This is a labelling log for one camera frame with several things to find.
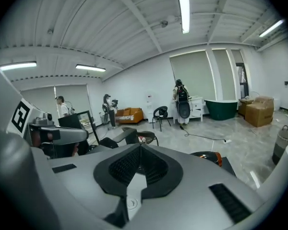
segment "gray floor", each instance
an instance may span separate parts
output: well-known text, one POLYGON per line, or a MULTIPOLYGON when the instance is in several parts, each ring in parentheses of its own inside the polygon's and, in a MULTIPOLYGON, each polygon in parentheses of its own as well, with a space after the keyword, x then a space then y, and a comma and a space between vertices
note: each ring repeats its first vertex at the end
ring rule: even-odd
MULTIPOLYGON (((190 123, 185 126, 190 134, 230 139, 229 143, 194 136, 185 137, 185 132, 178 125, 173 125, 172 120, 170 123, 172 127, 168 122, 163 122, 162 132, 160 132, 159 123, 153 129, 152 124, 142 121, 138 126, 123 125, 108 132, 105 126, 101 126, 97 128, 97 134, 100 139, 104 135, 113 138, 122 132, 121 127, 133 127, 138 131, 153 131, 162 147, 188 154, 212 149, 212 151, 219 152, 222 157, 227 157, 237 177, 256 189, 275 168, 271 159, 273 148, 278 131, 283 125, 288 126, 288 116, 283 111, 274 112, 272 124, 259 128, 253 127, 240 116, 225 121, 215 121, 209 117, 204 117, 203 122, 199 119, 191 119, 190 123)), ((89 139, 89 143, 94 142, 94 135, 91 135, 89 139)))

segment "black chair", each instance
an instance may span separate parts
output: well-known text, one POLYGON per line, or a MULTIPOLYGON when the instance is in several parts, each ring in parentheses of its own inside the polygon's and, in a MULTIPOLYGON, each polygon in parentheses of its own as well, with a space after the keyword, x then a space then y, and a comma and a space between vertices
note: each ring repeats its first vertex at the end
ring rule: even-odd
POLYGON ((170 123, 169 123, 169 120, 168 120, 168 107, 167 106, 161 106, 161 107, 158 107, 155 111, 154 111, 154 116, 153 116, 153 128, 154 128, 154 120, 159 120, 159 123, 160 123, 160 131, 162 132, 162 129, 161 129, 161 125, 162 125, 162 120, 163 119, 166 119, 168 121, 168 124, 170 126, 172 126, 170 123))
MULTIPOLYGON (((129 127, 123 127, 121 128, 124 132, 128 129, 131 129, 129 127)), ((155 136, 154 132, 151 132, 151 131, 142 131, 142 132, 138 132, 137 131, 137 136, 142 136, 142 137, 145 137, 146 138, 146 141, 145 142, 142 142, 140 144, 150 144, 152 143, 154 140, 156 140, 157 142, 157 146, 159 146, 159 141, 158 141, 158 138, 155 136)))

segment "fluorescent ceiling light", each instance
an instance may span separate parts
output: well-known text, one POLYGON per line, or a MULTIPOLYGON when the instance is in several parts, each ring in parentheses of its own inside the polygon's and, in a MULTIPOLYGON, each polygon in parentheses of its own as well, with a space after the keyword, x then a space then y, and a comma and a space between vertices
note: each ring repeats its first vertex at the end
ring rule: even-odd
POLYGON ((106 71, 104 68, 100 67, 91 67, 91 66, 85 66, 85 65, 77 65, 77 69, 84 69, 84 70, 92 70, 92 71, 106 71))
POLYGON ((282 23, 284 22, 284 20, 280 20, 278 22, 276 22, 274 25, 272 25, 271 27, 269 27, 268 29, 266 29, 263 33, 261 33, 259 36, 263 37, 266 36, 269 32, 273 31, 275 28, 279 27, 282 23))
POLYGON ((190 0, 179 0, 182 33, 190 31, 190 0))
POLYGON ((0 66, 0 69, 2 71, 6 71, 6 70, 17 69, 17 68, 26 68, 26 67, 36 67, 36 62, 33 61, 33 62, 8 64, 8 65, 0 66))

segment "trash can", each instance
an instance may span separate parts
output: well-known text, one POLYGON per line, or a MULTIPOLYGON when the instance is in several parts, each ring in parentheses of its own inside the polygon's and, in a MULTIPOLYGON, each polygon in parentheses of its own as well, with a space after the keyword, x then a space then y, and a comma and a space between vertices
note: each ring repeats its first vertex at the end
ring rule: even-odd
POLYGON ((288 126, 285 125, 277 134, 272 160, 277 164, 288 146, 288 126))

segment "person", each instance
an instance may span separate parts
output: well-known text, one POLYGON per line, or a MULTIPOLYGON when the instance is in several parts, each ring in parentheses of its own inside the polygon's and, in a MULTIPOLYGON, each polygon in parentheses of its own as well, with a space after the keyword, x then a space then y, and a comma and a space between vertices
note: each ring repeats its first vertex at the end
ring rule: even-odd
MULTIPOLYGON (((189 100, 189 91, 187 86, 182 84, 182 81, 180 79, 176 80, 176 85, 173 89, 173 99, 178 103, 179 101, 188 101, 189 100)), ((189 123, 189 117, 182 118, 180 114, 178 113, 178 123, 180 125, 182 124, 188 124, 189 123)))
POLYGON ((103 105, 107 106, 108 107, 108 113, 109 113, 109 116, 110 116, 110 122, 111 122, 111 125, 113 128, 116 128, 116 125, 115 125, 115 112, 114 112, 114 107, 112 106, 112 103, 110 101, 110 98, 111 96, 108 95, 108 94, 105 94, 104 96, 104 103, 103 105))
POLYGON ((61 116, 62 117, 69 116, 71 112, 67 104, 64 103, 64 97, 60 95, 56 97, 56 100, 57 100, 57 104, 61 106, 61 116))

